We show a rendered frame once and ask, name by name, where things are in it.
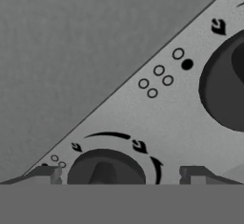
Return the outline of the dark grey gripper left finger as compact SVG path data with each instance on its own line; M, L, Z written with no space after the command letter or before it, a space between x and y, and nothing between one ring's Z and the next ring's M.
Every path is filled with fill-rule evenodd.
M62 183L62 168L58 166L38 166L27 174L0 182L0 185L58 185Z

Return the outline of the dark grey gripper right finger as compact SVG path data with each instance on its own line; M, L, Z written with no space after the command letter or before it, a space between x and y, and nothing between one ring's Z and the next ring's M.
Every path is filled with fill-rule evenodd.
M179 174L181 185L241 185L241 182L214 174L205 166L181 166Z

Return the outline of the grey stove control panel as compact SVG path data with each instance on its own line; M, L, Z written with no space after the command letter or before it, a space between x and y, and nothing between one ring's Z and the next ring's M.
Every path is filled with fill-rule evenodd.
M199 78L213 52L244 30L244 0L213 0L39 160L62 168L97 149L127 154L149 184L179 184L181 166L205 166L244 184L244 132L206 112Z

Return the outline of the black stove knob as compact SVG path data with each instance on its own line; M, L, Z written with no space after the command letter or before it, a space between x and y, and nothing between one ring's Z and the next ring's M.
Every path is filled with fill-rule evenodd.
M225 128L244 132L244 30L210 56L199 78L198 93L212 119Z
M73 162L67 182L70 185L143 185L146 175L141 166L127 154L97 149L82 153Z

